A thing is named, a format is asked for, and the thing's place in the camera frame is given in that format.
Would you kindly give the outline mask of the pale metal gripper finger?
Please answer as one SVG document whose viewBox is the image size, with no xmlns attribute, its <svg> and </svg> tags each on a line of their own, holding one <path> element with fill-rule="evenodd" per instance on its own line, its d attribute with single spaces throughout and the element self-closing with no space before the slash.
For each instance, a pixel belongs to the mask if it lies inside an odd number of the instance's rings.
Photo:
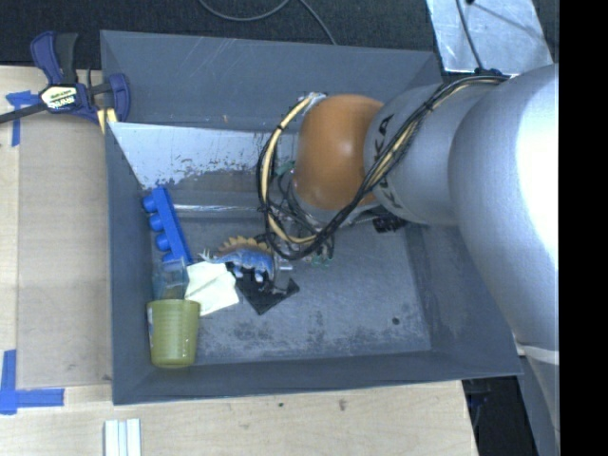
<svg viewBox="0 0 608 456">
<path fill-rule="evenodd" d="M 289 292 L 291 274 L 294 266 L 289 260 L 276 259 L 275 270 L 273 275 L 273 294 L 285 295 Z"/>
</svg>

